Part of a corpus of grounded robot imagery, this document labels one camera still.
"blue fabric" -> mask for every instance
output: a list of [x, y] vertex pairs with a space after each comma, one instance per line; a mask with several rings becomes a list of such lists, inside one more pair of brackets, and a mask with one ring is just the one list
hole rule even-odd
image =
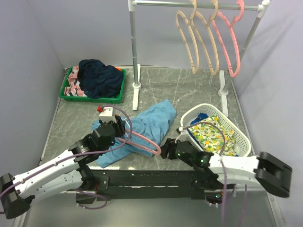
[[[152, 105], [149, 109], [141, 112], [137, 117], [131, 119], [133, 131], [149, 138], [150, 140], [160, 145], [176, 115], [177, 111], [172, 106], [170, 101], [166, 99], [163, 102]], [[99, 121], [94, 122], [91, 127], [92, 130], [98, 128], [99, 125]], [[131, 136], [130, 141], [138, 143], [150, 149], [155, 149], [155, 147], [149, 142], [146, 142], [145, 140], [134, 135]], [[116, 139], [115, 145], [113, 145], [111, 148], [116, 148], [121, 143], [122, 142]], [[150, 152], [134, 147], [130, 144], [125, 144], [118, 150], [108, 152], [100, 156], [97, 160], [97, 163], [102, 168], [105, 168], [108, 165], [126, 157], [132, 152], [140, 153], [150, 157], [152, 156]]]
[[78, 81], [89, 98], [116, 97], [121, 90], [123, 72], [99, 60], [79, 62]]
[[[198, 117], [196, 119], [194, 119], [190, 124], [194, 124], [194, 123], [197, 123], [197, 122], [200, 122], [204, 119], [208, 118], [208, 115], [207, 114], [204, 114], [204, 113], [199, 113]], [[196, 140], [196, 138], [194, 137], [194, 135], [189, 131], [189, 129], [187, 130], [188, 133], [190, 134], [190, 136], [195, 140], [195, 142], [197, 144], [200, 145], [200, 143]]]

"white plastic basket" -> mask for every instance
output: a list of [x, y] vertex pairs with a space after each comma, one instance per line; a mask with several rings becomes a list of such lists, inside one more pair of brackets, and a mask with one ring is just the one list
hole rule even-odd
[[[181, 118], [180, 124], [182, 127], [189, 126], [190, 123], [196, 119], [199, 113], [205, 113], [210, 116], [218, 116], [220, 123], [229, 130], [233, 130], [235, 134], [233, 135], [236, 138], [236, 151], [240, 157], [246, 157], [250, 154], [251, 144], [250, 140], [231, 122], [221, 111], [211, 104], [200, 104], [194, 108], [187, 111]], [[196, 141], [189, 135], [187, 131], [187, 138], [192, 145], [194, 145], [198, 150], [202, 148], [196, 143]]]

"marble table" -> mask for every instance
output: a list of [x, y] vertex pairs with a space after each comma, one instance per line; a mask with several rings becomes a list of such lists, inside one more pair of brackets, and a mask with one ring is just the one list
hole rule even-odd
[[[221, 99], [218, 95], [219, 77], [212, 76], [209, 70], [199, 70], [193, 74], [191, 70], [143, 67], [141, 69], [142, 89], [139, 93], [138, 111], [132, 110], [134, 74], [126, 69], [126, 81], [123, 102], [118, 104], [132, 118], [164, 99], [168, 99], [177, 110], [177, 117], [171, 125], [166, 138], [177, 137], [176, 128], [180, 126], [182, 115], [192, 107], [209, 103], [221, 110]], [[42, 161], [43, 164], [58, 156], [75, 141], [91, 133], [91, 124], [98, 119], [97, 103], [67, 102], [61, 99], [47, 141]], [[229, 119], [242, 131], [243, 118], [233, 89], [228, 94]], [[89, 164], [91, 169], [102, 169], [96, 162]], [[147, 157], [132, 153], [108, 166], [112, 170], [192, 170], [181, 160]]]

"lemon print fabric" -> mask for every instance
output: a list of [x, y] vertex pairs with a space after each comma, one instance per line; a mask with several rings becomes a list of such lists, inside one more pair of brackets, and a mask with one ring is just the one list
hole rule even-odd
[[[225, 136], [225, 148], [223, 155], [236, 156], [235, 149], [236, 139], [234, 137], [234, 131], [225, 128], [217, 116], [208, 117], [200, 122], [209, 122], [218, 127]], [[221, 133], [209, 124], [198, 124], [190, 127], [188, 131], [193, 135], [195, 140], [200, 144], [206, 152], [220, 153], [223, 146], [223, 138]]]

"green tray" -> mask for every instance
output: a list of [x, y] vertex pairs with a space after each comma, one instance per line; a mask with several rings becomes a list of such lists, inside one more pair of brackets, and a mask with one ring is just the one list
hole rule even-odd
[[72, 68], [68, 69], [67, 76], [65, 78], [64, 84], [63, 84], [60, 94], [59, 94], [60, 98], [63, 98], [65, 101], [73, 101], [73, 102], [112, 103], [112, 104], [121, 103], [123, 88], [124, 88], [124, 83], [125, 83], [125, 74], [126, 74], [126, 71], [124, 69], [122, 69], [124, 77], [123, 77], [123, 81], [121, 84], [121, 90], [120, 90], [120, 93], [115, 98], [88, 98], [88, 97], [80, 97], [80, 96], [65, 96], [64, 88], [70, 86], [67, 78], [70, 75], [71, 70], [72, 70]]

